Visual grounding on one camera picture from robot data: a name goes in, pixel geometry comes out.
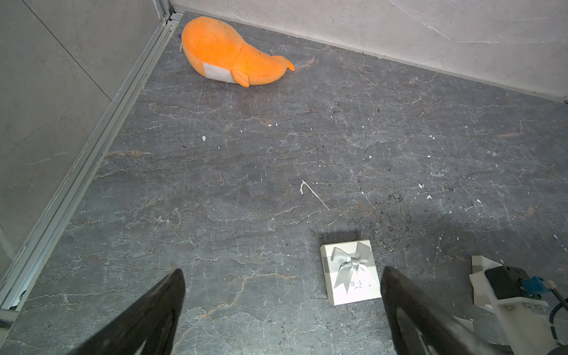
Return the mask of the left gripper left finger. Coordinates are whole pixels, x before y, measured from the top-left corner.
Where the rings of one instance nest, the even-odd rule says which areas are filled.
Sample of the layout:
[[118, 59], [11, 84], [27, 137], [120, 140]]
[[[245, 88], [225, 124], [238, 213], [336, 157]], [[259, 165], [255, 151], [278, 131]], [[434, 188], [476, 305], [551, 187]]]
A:
[[172, 270], [71, 354], [171, 354], [185, 299], [181, 269]]

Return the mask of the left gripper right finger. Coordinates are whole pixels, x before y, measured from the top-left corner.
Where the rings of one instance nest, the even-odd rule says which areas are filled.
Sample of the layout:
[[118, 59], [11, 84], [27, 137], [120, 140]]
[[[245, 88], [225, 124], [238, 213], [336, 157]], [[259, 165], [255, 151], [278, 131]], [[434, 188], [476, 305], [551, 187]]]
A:
[[396, 353], [513, 353], [509, 346], [486, 343], [393, 266], [384, 267], [380, 283]]

